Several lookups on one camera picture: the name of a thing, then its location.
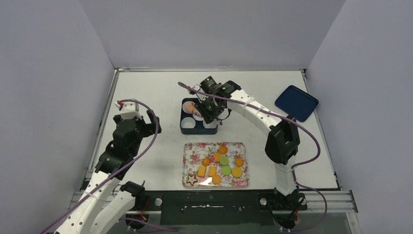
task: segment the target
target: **white table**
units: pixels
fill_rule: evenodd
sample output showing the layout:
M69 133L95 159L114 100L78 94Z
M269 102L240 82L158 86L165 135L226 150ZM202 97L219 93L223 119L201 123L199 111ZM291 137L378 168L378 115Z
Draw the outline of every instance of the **white table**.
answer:
M249 165L250 185L246 189L273 189L275 184L274 163L265 155L264 147L267 136L248 120L237 113L232 113L216 135L186 136L179 128L181 101L193 98L187 90L178 86L181 81L193 86L206 77L212 76L217 82L232 80L239 84L249 95L255 97L265 107L276 113L283 113L275 107L275 99L289 85L306 90L300 71L216 71L216 72L121 72L114 91L112 103L116 100L135 98L151 107L160 118L162 133L154 145L140 158L125 175L126 181L142 183L146 181L147 190L184 190L182 186L183 147L187 142L243 142L246 147ZM107 143L112 140L115 130L113 116L118 109L112 104L108 111L108 120L102 133L101 145L97 156L101 155ZM146 110L140 113L149 121ZM312 132L321 145L320 157L306 165L296 168L298 181L314 188L337 188L333 165L327 154L325 142L314 113L303 126ZM314 157L316 147L312 139L299 131L301 144L297 162ZM148 145L151 138L145 138L140 152Z

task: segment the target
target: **metal frame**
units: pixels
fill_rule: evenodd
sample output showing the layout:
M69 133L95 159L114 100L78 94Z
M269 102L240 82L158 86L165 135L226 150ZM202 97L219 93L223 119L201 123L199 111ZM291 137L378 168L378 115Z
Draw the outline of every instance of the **metal frame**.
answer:
M308 83L307 83L307 78L305 75L305 71L303 69L297 69L298 71L301 71L301 75L302 78L304 80L305 83L305 87L307 89L307 92L309 92L309 88L308 88ZM85 175L85 181L90 180L90 178L92 177L92 173L94 172L93 168L94 168L94 164L95 164L95 160L98 157L98 150L101 144L101 140L102 140L102 133L103 133L103 129L104 126L106 124L106 121L108 119L108 112L109 112L109 108L112 104L113 101L113 94L115 92L116 89L116 84L119 78L119 73L120 72L183 72L183 71L187 71L187 72L219 72L219 71L282 71L280 69L274 70L274 68L269 68L269 67L240 67L240 68L235 68L232 66L214 66L214 67L198 67L198 68L150 68L150 67L135 67L135 68L116 68L114 71L114 75L113 75L113 79L112 79L112 84L108 93L108 98L106 101L106 106L105 106L105 110L103 112L102 115L102 119L100 121L100 126L99 126L99 130L98 130L98 134L97 134L97 138L96 138L96 142L94 145L94 151L93 154L91 156L91 160L89 163L89 167L88 170L86 172ZM314 111L314 114L316 116L316 120L317 120L317 124L321 130L321 136L324 142L325 141L325 136L324 136L324 132L322 130L321 127L321 123L319 120L319 117L317 115L317 112ZM327 155L329 157L329 160L331 162L332 165L332 169L334 170L332 161L331 161L331 157L330 157L330 152L328 150L328 146L327 143L325 143L326 145L326 151L327 151ZM338 187L339 183L337 180L337 175L335 173L336 176L336 182ZM302 211L303 213L322 213L324 212L324 202L322 200L322 198L316 194L313 191L304 191L303 193L305 193L306 195L306 200L307 200L307 205L308 205L308 210L307 211ZM358 223L358 219L357 219L357 206L356 206L356 202L354 201L354 197L351 191L322 191L322 193L325 195L326 199L327 199L327 205L328 205L328 213L346 213L347 215L347 219L349 222L349 226L350 229L352 231L352 233L354 234L360 234L361 233L361 229L360 229L360 225ZM77 201L79 201L80 196L82 195L82 192L75 192L72 196L71 202L70 202L70 206L72 207ZM113 199L113 196L109 196L107 201L105 202L104 206L105 207L109 202L111 202L111 200ZM160 214L160 211L148 211L145 212L145 214ZM129 211L127 212L127 214L140 214L139 211Z

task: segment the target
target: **blue container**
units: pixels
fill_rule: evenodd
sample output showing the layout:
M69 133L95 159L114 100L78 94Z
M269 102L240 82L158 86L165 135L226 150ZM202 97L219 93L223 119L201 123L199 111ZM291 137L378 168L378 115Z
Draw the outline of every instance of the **blue container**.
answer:
M193 118L192 114L187 114L182 110L182 105L186 101L193 101L199 103L197 98L184 98L181 103L181 119L179 120L179 127L181 128L181 133L184 135L214 135L218 132L218 126L215 128L205 128L202 121L197 121ZM195 121L194 128L182 128L181 122L183 119L190 117Z

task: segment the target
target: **gray wall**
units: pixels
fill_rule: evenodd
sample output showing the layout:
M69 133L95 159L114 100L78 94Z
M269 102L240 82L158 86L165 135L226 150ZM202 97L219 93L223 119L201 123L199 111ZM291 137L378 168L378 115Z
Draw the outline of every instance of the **gray wall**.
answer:
M347 0L308 68L364 233L412 233L413 1Z
M4 0L0 72L1 233L37 233L80 186L113 67L77 0Z
M80 0L115 67L305 68L344 0Z

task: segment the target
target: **cookie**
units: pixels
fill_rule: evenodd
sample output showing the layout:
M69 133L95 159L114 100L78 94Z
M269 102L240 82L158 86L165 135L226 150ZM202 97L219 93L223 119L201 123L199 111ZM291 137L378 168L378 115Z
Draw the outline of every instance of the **cookie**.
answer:
M224 145L221 145L220 146L220 148L218 149L218 151L221 153L221 154L226 154L226 153L228 153L228 148L226 147L226 146L224 146Z
M232 175L236 178L240 178L243 175L243 171L239 167L232 168Z
M193 186L196 182L198 182L198 180L196 179L196 175L192 174L192 175L188 175L188 179L187 179L187 183L190 184L191 186Z
M223 166L221 168L222 174L225 176L229 176L231 174L231 168L228 166Z
M221 156L221 158L220 158L220 164L221 164L222 166L228 165L228 164L229 164L229 159L228 159L226 156Z
M198 169L198 176L199 177L205 177L206 172L207 172L207 167L199 166L199 169Z
M238 158L235 160L235 166L237 166L237 167L242 167L243 165L244 165L244 159L238 157Z
M221 177L220 177L219 175L214 175L214 176L212 177L212 183L214 183L214 184L219 184L219 183L221 183Z
M214 160L216 161L216 162L219 162L219 159L221 158L221 153L219 153L219 152L216 152L215 154L214 154Z
M204 167L209 166L210 163L211 163L211 161L209 160L209 158L206 157L206 158L202 159L202 165L203 165Z
M210 166L208 176L213 176L215 174L217 174L217 167Z

